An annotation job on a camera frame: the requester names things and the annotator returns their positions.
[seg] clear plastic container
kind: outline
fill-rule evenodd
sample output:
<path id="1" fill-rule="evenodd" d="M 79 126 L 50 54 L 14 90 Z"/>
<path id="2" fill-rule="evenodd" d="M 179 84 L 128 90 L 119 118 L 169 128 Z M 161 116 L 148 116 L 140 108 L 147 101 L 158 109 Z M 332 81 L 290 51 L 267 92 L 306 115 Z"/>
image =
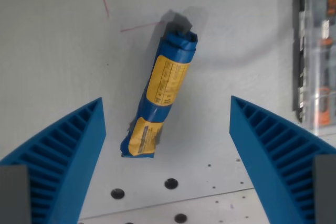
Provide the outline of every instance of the clear plastic container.
<path id="1" fill-rule="evenodd" d="M 300 14 L 304 69 L 302 123 L 316 135 L 336 133 L 336 0 L 304 0 Z"/>

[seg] blue plastic-wrapped roll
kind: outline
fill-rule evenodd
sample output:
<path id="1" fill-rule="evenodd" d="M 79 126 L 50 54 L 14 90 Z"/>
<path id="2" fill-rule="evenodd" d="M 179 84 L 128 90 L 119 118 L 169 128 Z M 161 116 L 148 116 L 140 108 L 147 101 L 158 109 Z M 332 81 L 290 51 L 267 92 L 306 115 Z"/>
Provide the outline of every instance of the blue plastic-wrapped roll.
<path id="1" fill-rule="evenodd" d="M 156 139 L 196 51 L 197 35 L 170 32 L 161 38 L 137 116 L 120 146 L 123 157 L 154 157 Z"/>

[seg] mounting hole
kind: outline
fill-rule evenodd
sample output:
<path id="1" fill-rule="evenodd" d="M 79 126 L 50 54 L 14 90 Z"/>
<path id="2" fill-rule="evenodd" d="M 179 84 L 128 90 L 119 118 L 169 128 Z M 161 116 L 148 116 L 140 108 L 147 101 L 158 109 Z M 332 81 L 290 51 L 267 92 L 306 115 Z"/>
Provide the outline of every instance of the mounting hole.
<path id="1" fill-rule="evenodd" d="M 174 220 L 176 223 L 185 223 L 187 222 L 188 217 L 187 215 L 184 215 L 184 214 L 178 214 L 175 216 Z"/>
<path id="2" fill-rule="evenodd" d="M 125 192 L 122 189 L 116 188 L 112 190 L 111 196 L 113 199 L 122 199 L 125 196 Z"/>
<path id="3" fill-rule="evenodd" d="M 169 189 L 175 189 L 178 186 L 179 182 L 175 178 L 169 178 L 164 182 L 164 186 Z"/>

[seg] yellow label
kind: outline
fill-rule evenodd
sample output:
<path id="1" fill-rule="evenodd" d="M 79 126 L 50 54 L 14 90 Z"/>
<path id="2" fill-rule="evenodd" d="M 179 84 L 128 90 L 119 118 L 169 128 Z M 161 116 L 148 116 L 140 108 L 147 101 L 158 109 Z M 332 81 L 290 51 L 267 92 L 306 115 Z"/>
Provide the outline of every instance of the yellow label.
<path id="1" fill-rule="evenodd" d="M 147 99 L 159 106 L 173 104 L 187 73 L 189 63 L 177 63 L 158 56 L 147 89 Z"/>
<path id="2" fill-rule="evenodd" d="M 139 118 L 134 127 L 128 150 L 133 156 L 155 152 L 156 136 L 163 123 L 150 123 Z"/>

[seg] orange object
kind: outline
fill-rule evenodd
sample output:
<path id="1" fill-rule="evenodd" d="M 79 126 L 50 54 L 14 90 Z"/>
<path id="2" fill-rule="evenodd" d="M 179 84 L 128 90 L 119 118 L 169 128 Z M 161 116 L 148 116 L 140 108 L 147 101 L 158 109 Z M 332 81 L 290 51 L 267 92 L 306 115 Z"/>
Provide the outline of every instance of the orange object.
<path id="1" fill-rule="evenodd" d="M 330 103 L 330 89 L 328 87 L 320 88 L 320 101 L 319 101 L 319 115 L 318 125 L 319 126 L 327 126 L 331 123 L 330 119 L 330 110 L 329 110 L 329 103 Z"/>
<path id="2" fill-rule="evenodd" d="M 327 39 L 321 40 L 321 45 L 331 47 L 332 46 L 332 39 L 329 37 Z"/>
<path id="3" fill-rule="evenodd" d="M 336 15 L 336 0 L 327 0 L 327 16 Z"/>

